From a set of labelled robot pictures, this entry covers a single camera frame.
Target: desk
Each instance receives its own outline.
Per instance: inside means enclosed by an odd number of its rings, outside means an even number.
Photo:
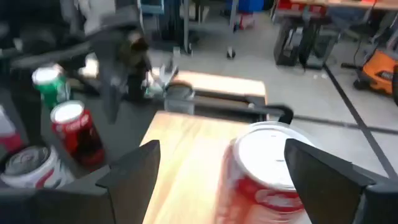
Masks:
[[[373,7],[372,2],[362,2],[353,0],[290,0],[292,2],[304,4],[316,4],[321,6],[347,6],[347,7]],[[395,0],[378,0],[374,5],[375,9],[398,10],[398,1]]]
[[[154,75],[159,74],[159,69],[153,69]],[[266,98],[266,88],[263,82],[244,78],[225,77],[207,73],[179,71],[173,79],[187,82],[195,90],[229,93],[234,95],[252,95]]]
[[[158,112],[142,143],[160,140],[160,167],[144,224],[212,223],[222,157],[245,123]]]

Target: red can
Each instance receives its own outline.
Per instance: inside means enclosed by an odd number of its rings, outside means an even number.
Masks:
[[[79,164],[90,168],[103,163],[103,144],[82,102],[59,104],[51,111],[51,121],[66,150]]]
[[[0,144],[2,144],[8,152],[16,152],[22,145],[23,141],[17,132],[14,124],[7,116],[4,108],[0,105]]]
[[[304,135],[277,122],[252,124],[227,150],[215,223],[293,223],[303,215],[284,159],[285,141]]]

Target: can top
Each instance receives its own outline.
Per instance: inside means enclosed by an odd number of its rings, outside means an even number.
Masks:
[[[43,146],[31,146],[14,154],[6,162],[5,175],[24,175],[39,168],[50,155],[50,151]]]
[[[65,124],[76,120],[83,113],[84,104],[78,100],[70,100],[57,105],[50,114],[53,123]]]
[[[48,84],[58,78],[60,73],[60,69],[56,66],[42,67],[33,72],[32,80],[36,85]]]
[[[285,142],[294,138],[313,144],[290,126],[278,122],[250,125],[249,132],[237,139],[234,157],[248,175],[260,184],[275,189],[295,190],[285,161]]]

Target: orange vacuum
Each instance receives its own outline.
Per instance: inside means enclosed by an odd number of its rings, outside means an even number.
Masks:
[[[398,85],[393,84],[393,80],[398,80],[398,54],[390,50],[376,49],[369,60],[358,72],[358,79],[354,82],[357,90],[371,88],[383,91],[388,95],[393,95],[393,88]],[[394,96],[398,105],[398,90]]]

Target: green can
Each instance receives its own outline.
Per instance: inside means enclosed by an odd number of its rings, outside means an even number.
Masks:
[[[70,86],[59,66],[38,68],[33,73],[32,80],[50,110],[71,99]]]

